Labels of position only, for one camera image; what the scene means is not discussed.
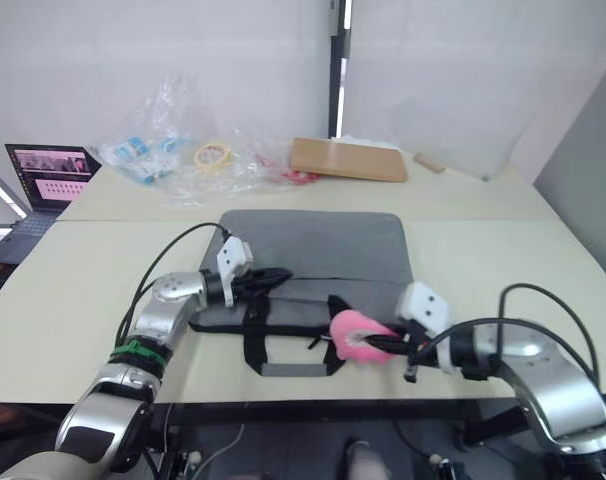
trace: white table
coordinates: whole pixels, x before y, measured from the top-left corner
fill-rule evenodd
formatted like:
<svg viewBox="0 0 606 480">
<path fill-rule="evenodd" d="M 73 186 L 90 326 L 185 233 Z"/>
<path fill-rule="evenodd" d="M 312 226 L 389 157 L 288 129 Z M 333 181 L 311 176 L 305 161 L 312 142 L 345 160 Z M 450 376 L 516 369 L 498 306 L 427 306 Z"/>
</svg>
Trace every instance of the white table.
<svg viewBox="0 0 606 480">
<path fill-rule="evenodd" d="M 235 208 L 391 212 L 410 220 L 555 220 L 532 185 L 508 166 L 490 182 L 407 162 L 407 183 L 324 177 L 282 193 L 250 194 L 207 206 L 171 205 L 158 190 L 109 167 L 99 170 L 60 220 L 215 220 Z"/>
<path fill-rule="evenodd" d="M 565 299 L 583 318 L 601 360 L 606 393 L 606 275 L 559 220 L 420 221 L 400 215 L 414 275 L 451 304 L 454 318 L 494 314 L 499 291 L 529 281 Z M 140 276 L 194 221 L 58 222 L 0 293 L 0 402 L 73 403 L 107 360 Z M 158 273 L 198 267 L 210 232 L 184 239 Z M 516 293 L 508 313 L 535 319 L 587 354 L 571 320 L 534 293 Z M 318 360 L 307 341 L 272 339 L 276 361 Z M 238 336 L 190 333 L 167 370 L 159 401 L 454 399 L 506 397 L 501 381 L 470 382 L 423 368 L 416 385 L 403 359 L 346 365 L 327 378 L 264 378 L 243 360 Z M 206 368 L 212 364 L 217 368 Z"/>
</svg>

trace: laptop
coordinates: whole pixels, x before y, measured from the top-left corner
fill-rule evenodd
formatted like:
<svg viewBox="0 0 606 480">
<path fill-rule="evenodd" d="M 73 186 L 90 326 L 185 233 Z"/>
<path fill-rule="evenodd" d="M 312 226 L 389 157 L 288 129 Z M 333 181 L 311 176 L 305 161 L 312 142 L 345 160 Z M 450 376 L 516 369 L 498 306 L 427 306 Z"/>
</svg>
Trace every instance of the laptop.
<svg viewBox="0 0 606 480">
<path fill-rule="evenodd" d="M 0 263 L 18 265 L 101 168 L 83 147 L 6 144 L 32 212 L 0 241 Z"/>
</svg>

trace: yellow tape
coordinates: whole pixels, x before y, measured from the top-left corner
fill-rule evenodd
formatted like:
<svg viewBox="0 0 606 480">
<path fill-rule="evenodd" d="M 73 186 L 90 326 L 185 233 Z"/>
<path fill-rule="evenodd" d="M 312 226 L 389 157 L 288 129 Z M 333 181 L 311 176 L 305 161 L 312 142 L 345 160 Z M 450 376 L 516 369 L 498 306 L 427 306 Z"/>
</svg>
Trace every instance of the yellow tape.
<svg viewBox="0 0 606 480">
<path fill-rule="evenodd" d="M 232 163 L 232 150 L 224 143 L 208 143 L 194 154 L 194 164 L 202 172 L 217 172 Z"/>
</svg>

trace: green band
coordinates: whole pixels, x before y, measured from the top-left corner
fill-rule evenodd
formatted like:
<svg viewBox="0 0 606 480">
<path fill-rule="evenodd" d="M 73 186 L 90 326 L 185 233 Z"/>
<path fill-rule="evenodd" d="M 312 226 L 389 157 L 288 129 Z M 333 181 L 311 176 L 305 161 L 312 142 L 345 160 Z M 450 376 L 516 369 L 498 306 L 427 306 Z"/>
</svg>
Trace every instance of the green band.
<svg viewBox="0 0 606 480">
<path fill-rule="evenodd" d="M 112 352 L 112 357 L 114 355 L 120 355 L 121 353 L 132 353 L 134 355 L 141 355 L 142 357 L 151 358 L 152 360 L 156 360 L 158 363 L 163 365 L 163 367 L 167 366 L 167 362 L 165 359 L 160 356 L 158 353 L 150 350 L 149 348 L 145 348 L 141 345 L 141 342 L 138 340 L 132 340 L 127 345 L 122 345 L 120 347 L 116 347 Z"/>
</svg>

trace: gray bag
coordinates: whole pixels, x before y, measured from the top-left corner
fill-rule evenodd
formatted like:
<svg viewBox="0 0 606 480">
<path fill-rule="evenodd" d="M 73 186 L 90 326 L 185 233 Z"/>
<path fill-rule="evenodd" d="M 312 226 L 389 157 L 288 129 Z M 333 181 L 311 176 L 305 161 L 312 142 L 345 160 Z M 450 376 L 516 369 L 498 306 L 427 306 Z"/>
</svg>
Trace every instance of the gray bag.
<svg viewBox="0 0 606 480">
<path fill-rule="evenodd" d="M 233 210 L 220 223 L 249 243 L 253 268 L 281 267 L 292 278 L 261 299 L 265 318 L 251 319 L 247 306 L 214 306 L 190 322 L 193 329 L 245 337 L 248 364 L 265 376 L 325 376 L 343 362 L 328 342 L 318 365 L 268 363 L 265 335 L 317 338 L 328 334 L 330 296 L 381 323 L 399 325 L 394 308 L 412 281 L 403 227 L 390 214 Z M 201 268 L 216 270 L 220 236 L 214 235 Z"/>
</svg>

